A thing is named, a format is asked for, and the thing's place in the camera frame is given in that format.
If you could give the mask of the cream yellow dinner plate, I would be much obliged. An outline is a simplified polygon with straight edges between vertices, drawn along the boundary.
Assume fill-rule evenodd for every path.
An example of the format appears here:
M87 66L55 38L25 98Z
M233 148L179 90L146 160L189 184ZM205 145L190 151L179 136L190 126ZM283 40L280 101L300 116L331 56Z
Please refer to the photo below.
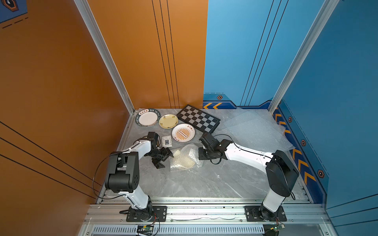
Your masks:
M159 119L159 126L164 129L172 129L179 122L179 119L176 115L166 114Z

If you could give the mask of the patterned plate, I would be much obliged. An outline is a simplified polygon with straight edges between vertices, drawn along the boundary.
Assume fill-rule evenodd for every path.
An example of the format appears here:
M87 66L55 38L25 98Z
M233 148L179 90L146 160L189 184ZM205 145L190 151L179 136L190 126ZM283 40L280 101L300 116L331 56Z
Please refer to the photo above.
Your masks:
M156 109L144 109L137 113L135 122L141 127L151 127L158 123L161 114Z

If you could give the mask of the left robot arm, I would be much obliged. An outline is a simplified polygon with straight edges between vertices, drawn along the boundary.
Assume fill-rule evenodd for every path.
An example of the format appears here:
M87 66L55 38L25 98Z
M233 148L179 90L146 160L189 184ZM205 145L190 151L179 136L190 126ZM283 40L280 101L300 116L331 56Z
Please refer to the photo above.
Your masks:
M120 211L127 216L127 222L150 222L158 219L158 214L164 208L153 208L150 196L139 186L139 160L151 157L157 169L164 168L162 164L173 153L169 148L160 148L160 137L155 132L136 140L131 147L116 151L109 155L105 188L124 197L130 204L129 209Z

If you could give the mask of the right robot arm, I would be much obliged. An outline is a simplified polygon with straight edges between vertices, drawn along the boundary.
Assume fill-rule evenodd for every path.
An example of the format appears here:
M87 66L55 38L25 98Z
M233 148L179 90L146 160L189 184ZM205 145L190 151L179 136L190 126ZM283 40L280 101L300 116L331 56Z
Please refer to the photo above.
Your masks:
M269 191L260 207L245 207L247 220L277 223L286 221L282 203L288 197L294 198L292 190L299 177L299 171L283 151L257 151L239 146L233 140L218 141L211 133L204 133L199 141L203 145L198 149L199 160L237 161L266 174Z

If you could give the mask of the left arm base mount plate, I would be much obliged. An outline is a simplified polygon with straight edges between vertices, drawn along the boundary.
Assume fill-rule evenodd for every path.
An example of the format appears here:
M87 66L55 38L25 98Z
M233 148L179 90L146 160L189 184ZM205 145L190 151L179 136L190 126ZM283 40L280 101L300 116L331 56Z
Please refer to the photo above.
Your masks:
M167 206L148 206L146 209L133 209L127 211L127 222L165 222Z

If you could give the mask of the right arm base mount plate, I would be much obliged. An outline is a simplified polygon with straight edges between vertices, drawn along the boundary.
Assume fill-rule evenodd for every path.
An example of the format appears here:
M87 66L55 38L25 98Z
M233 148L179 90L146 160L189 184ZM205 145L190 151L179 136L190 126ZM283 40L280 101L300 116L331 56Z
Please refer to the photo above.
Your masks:
M286 222L287 217L282 206L279 206L276 212L271 212L263 205L261 206L244 206L245 215L248 222Z

